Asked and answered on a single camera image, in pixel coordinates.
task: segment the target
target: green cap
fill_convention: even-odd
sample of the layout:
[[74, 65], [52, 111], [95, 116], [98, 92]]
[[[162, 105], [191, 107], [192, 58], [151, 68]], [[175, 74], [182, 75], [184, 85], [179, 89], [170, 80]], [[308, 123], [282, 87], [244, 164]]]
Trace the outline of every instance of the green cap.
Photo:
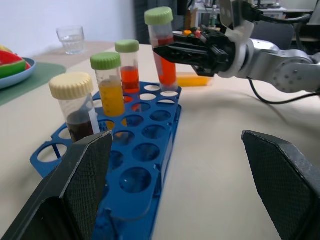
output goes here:
[[116, 52], [101, 52], [90, 57], [94, 70], [110, 70], [121, 66], [120, 54]]
[[153, 8], [144, 13], [144, 21], [147, 25], [165, 25], [171, 23], [173, 19], [172, 10], [167, 6]]
[[115, 43], [115, 50], [118, 53], [135, 53], [139, 51], [139, 42], [137, 40], [120, 40]]

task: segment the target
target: robotic arm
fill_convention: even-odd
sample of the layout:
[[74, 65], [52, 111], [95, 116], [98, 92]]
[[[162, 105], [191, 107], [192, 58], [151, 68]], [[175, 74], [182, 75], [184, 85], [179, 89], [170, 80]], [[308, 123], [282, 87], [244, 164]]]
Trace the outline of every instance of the robotic arm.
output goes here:
[[[320, 4], [311, 20], [320, 14]], [[154, 52], [173, 63], [191, 65], [200, 76], [215, 74], [272, 84], [284, 93], [316, 92], [320, 89], [320, 59], [301, 50], [280, 50], [271, 42], [250, 39], [255, 22], [268, 18], [243, 0], [221, 0], [220, 19], [225, 34], [205, 29], [201, 38], [175, 35], [175, 42]], [[290, 19], [309, 20], [310, 15]]]

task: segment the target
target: green placemat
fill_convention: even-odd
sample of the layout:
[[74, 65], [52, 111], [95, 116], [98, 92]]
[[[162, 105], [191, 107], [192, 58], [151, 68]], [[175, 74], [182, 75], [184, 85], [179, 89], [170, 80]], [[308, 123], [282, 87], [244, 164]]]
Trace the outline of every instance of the green placemat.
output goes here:
[[17, 85], [0, 90], [0, 106], [48, 83], [53, 77], [65, 72], [64, 66], [37, 62], [31, 77]]

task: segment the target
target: clear glass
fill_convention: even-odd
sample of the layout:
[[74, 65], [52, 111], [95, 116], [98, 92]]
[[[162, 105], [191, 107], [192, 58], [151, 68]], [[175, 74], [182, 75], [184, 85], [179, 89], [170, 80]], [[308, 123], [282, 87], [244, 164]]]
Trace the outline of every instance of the clear glass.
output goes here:
[[96, 70], [103, 112], [108, 117], [118, 117], [125, 113], [120, 68]]
[[[174, 42], [171, 22], [164, 25], [149, 25], [150, 43], [153, 48]], [[176, 64], [153, 53], [160, 86], [163, 92], [178, 90]]]
[[87, 136], [100, 133], [91, 94], [73, 100], [59, 100], [59, 104], [74, 143]]
[[81, 54], [85, 50], [85, 34], [82, 26], [66, 26], [56, 29], [66, 54]]
[[126, 94], [137, 94], [139, 86], [138, 53], [120, 53], [122, 89]]

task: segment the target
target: white wall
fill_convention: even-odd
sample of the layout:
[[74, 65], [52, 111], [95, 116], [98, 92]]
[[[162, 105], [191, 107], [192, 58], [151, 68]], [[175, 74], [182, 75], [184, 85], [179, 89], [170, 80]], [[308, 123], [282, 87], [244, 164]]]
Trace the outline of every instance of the white wall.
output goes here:
[[88, 41], [135, 38], [134, 0], [0, 0], [0, 45], [23, 57], [60, 46], [56, 28], [82, 25]]
[[281, 5], [286, 9], [314, 10], [317, 0], [281, 0]]

